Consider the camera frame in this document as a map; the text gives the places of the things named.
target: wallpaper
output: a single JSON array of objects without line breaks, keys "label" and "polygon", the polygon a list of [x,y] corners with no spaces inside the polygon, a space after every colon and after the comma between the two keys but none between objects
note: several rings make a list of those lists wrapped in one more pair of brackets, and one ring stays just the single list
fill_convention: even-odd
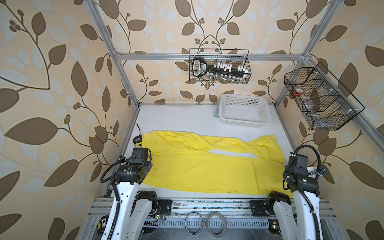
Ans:
[{"label": "wallpaper", "polygon": [[263,96],[274,102],[283,88],[283,75],[293,69],[292,61],[250,61],[248,84],[222,84],[189,79],[183,61],[124,61],[129,80],[142,103],[216,103],[222,94]]},{"label": "wallpaper", "polygon": [[[384,133],[383,23],[383,1],[346,0],[312,56],[363,103],[366,109],[361,114],[381,133]],[[384,239],[382,153],[352,121],[338,131],[311,131],[289,96],[279,112],[296,146],[310,144],[319,150],[322,164],[329,170],[319,179],[321,197],[330,200],[345,235],[351,240]],[[317,165],[311,151],[303,150],[303,153],[310,156],[309,165]]]},{"label": "wallpaper", "polygon": [[0,239],[74,240],[134,107],[81,1],[0,0],[0,24]]},{"label": "wallpaper", "polygon": [[96,0],[122,53],[181,53],[182,48],[301,53],[327,0]]}]

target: floor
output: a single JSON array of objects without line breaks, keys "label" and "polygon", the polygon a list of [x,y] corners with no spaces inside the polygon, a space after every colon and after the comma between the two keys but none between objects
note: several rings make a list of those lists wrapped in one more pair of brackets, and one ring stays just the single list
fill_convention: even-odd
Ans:
[{"label": "floor", "polygon": [[[155,130],[172,130],[194,132],[199,135],[236,137],[245,142],[260,136],[274,134],[279,142],[286,160],[292,147],[285,135],[273,105],[269,105],[271,112],[271,124],[263,128],[240,127],[222,124],[219,118],[214,117],[216,105],[142,105],[137,117],[137,123],[141,133]],[[139,135],[139,129],[135,126],[128,144],[125,156],[129,157],[135,147],[132,140]],[[211,152],[230,156],[257,157],[252,153],[238,154],[227,151],[213,150]],[[156,191],[157,197],[191,197],[191,198],[257,198],[264,195],[244,194],[208,194],[196,192],[184,192],[171,189],[152,187],[141,184],[140,190]]]}]

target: yellow pants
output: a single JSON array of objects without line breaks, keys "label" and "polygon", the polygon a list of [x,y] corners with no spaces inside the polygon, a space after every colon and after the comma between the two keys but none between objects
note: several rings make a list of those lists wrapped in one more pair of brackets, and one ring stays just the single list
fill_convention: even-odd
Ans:
[{"label": "yellow pants", "polygon": [[[285,158],[274,135],[249,142],[232,137],[190,132],[143,134],[142,146],[152,151],[153,167],[145,184],[189,192],[266,195],[283,190]],[[213,149],[252,152],[259,158],[210,153]]]}]

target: plastic basket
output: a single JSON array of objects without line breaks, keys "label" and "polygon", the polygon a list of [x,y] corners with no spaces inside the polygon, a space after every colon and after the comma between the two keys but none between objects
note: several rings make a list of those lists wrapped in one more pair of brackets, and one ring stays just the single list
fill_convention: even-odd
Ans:
[{"label": "plastic basket", "polygon": [[271,123],[271,113],[265,98],[238,94],[223,94],[219,117],[223,124],[263,127]]}]

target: tape roll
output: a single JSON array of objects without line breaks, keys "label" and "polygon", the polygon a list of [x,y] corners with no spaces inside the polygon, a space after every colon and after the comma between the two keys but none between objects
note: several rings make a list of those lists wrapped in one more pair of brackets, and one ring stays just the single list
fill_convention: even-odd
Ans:
[{"label": "tape roll", "polygon": [[[221,219],[221,221],[223,221],[223,224],[224,224],[224,228],[223,228],[223,231],[220,233],[220,234],[214,234],[210,228],[209,228],[209,220],[211,219],[211,217],[219,217]],[[210,235],[212,235],[213,237],[222,237],[224,236],[225,232],[227,231],[227,220],[225,219],[225,217],[223,215],[221,215],[220,213],[218,212],[213,212],[211,213],[208,218],[207,218],[207,230],[209,232]]]},{"label": "tape roll", "polygon": [[[192,233],[192,232],[190,232],[189,230],[188,230],[188,228],[187,228],[187,219],[188,219],[188,217],[190,216],[190,215],[192,215],[192,214],[196,214],[199,218],[200,218],[200,221],[201,221],[201,228],[200,228],[200,230],[198,231],[198,232],[196,232],[196,233]],[[197,235],[197,234],[199,234],[200,232],[201,232],[201,230],[203,229],[203,219],[201,218],[201,216],[200,216],[200,214],[198,214],[198,213],[196,213],[196,212],[191,212],[190,214],[188,214],[187,215],[187,217],[185,218],[185,222],[184,222],[184,226],[185,226],[185,230],[187,230],[187,232],[189,233],[189,234],[191,234],[191,235]]]}]

